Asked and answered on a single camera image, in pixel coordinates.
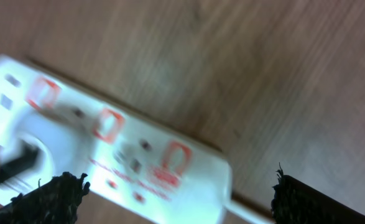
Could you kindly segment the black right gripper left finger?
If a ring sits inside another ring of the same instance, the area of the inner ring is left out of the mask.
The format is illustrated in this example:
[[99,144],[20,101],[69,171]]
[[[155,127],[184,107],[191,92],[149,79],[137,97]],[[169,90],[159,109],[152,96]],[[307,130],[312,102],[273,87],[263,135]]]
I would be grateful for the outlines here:
[[69,172],[52,177],[28,194],[19,194],[0,208],[0,224],[74,224],[78,207],[90,192],[88,175]]

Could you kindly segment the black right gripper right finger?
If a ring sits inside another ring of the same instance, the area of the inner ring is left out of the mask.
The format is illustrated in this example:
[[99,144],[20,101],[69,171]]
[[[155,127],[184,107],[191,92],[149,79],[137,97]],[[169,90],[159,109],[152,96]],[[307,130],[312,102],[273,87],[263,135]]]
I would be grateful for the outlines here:
[[365,215],[276,170],[272,218],[276,224],[365,224]]

